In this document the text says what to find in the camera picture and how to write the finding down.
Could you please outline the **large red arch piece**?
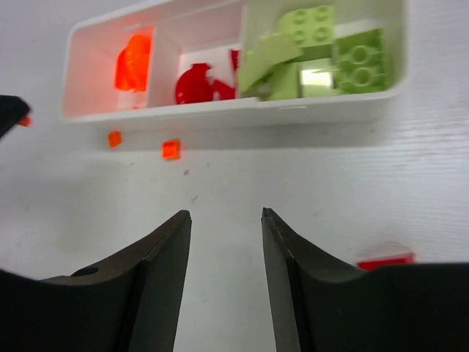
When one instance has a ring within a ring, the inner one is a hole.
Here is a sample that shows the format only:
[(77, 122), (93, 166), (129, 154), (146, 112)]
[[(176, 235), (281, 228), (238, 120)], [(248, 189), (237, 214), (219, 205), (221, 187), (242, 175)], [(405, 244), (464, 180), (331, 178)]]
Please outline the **large red arch piece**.
[(176, 104), (206, 103), (216, 98), (232, 100), (236, 89), (222, 80), (211, 79), (208, 75), (212, 66), (206, 62), (192, 64), (178, 79), (174, 88)]

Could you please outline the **orange dome lego assembly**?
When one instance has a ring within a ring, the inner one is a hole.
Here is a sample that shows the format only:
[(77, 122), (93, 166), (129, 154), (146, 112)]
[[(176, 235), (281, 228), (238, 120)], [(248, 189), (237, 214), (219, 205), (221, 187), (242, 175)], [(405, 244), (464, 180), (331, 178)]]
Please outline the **orange dome lego assembly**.
[(147, 90), (152, 38), (145, 34), (133, 35), (117, 57), (114, 86), (122, 91)]

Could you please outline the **green sloped brick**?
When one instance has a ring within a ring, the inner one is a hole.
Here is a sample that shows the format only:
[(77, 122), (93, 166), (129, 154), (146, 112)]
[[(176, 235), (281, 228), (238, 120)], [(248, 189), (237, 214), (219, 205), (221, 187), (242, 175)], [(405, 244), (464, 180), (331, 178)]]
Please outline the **green sloped brick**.
[(389, 87), (389, 60), (382, 27), (340, 37), (333, 49), (334, 78), (340, 92), (364, 94)]

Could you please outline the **green 2x2 wedge plate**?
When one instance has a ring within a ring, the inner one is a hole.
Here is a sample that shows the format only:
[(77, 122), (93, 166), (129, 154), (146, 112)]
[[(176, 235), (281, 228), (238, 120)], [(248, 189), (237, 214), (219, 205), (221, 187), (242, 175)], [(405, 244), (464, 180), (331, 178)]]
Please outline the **green 2x2 wedge plate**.
[(246, 55), (237, 69), (237, 85), (246, 93), (279, 64), (297, 59), (303, 54), (289, 34), (271, 34), (259, 41), (258, 46)]

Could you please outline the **green lego block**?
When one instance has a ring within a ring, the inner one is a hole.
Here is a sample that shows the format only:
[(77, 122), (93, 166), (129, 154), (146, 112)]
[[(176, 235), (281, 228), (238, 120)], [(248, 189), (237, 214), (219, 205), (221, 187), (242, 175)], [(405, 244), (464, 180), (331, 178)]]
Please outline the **green lego block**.
[(280, 64), (255, 93), (261, 100), (289, 100), (337, 95), (330, 59)]

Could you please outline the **red sloped brick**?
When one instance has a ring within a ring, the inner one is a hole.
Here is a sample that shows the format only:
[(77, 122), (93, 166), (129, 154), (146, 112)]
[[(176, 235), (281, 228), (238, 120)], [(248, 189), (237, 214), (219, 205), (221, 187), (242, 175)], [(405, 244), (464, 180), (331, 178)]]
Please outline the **red sloped brick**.
[(365, 271), (373, 271), (378, 268), (388, 267), (391, 265), (413, 264), (416, 255), (413, 252), (401, 253), (387, 257), (376, 257), (368, 260), (362, 260), (357, 263), (357, 267)]

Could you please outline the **green curved 2x2 brick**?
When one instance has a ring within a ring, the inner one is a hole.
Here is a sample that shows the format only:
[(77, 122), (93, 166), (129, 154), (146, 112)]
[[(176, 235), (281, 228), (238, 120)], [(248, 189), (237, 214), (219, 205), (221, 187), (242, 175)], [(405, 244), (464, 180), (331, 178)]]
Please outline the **green curved 2x2 brick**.
[(278, 33), (289, 34), (301, 48), (319, 48), (333, 43), (335, 8), (330, 5), (284, 13), (275, 24)]

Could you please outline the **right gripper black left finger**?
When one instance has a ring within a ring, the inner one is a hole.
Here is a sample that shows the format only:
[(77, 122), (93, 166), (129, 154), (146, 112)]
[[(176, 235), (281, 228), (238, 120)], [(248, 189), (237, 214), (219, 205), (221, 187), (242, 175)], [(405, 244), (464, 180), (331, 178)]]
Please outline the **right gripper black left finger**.
[(3, 351), (172, 351), (191, 241), (186, 210), (69, 276), (1, 273)]

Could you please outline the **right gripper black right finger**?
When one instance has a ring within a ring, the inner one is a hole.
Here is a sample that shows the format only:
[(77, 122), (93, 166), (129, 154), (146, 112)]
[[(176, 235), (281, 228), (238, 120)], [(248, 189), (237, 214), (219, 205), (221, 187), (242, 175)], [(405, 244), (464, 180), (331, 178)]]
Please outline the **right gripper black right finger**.
[(262, 211), (262, 242), (278, 351), (466, 351), (468, 265), (365, 271)]

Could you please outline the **small red curved slope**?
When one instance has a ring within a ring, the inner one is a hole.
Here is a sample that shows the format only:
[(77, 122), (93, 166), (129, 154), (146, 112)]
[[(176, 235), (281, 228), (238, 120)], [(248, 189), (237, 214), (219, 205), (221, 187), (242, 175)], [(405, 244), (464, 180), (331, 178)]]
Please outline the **small red curved slope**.
[(239, 67), (240, 50), (231, 49), (229, 53), (230, 53), (230, 59), (232, 63), (232, 69), (234, 72), (236, 72)]

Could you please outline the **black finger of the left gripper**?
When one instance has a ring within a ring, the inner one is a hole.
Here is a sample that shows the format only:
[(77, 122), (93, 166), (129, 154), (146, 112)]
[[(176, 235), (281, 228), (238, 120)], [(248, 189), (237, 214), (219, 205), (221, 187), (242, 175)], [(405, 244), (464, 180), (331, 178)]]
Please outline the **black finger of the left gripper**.
[(29, 115), (32, 109), (22, 98), (15, 95), (0, 96), (0, 137), (4, 137), (16, 125), (18, 121)]

